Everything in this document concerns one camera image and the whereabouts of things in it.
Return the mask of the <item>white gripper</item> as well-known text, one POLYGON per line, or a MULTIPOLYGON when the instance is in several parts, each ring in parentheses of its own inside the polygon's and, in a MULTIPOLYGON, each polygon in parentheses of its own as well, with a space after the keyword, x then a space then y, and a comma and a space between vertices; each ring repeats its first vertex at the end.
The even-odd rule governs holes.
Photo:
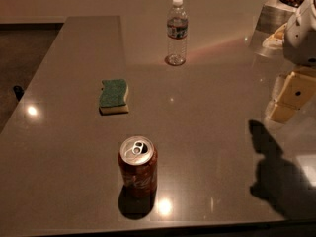
POLYGON ((304 0, 262 47, 283 48, 286 59, 304 65, 279 74, 266 108, 267 119, 287 123, 316 94, 316 0, 304 0))

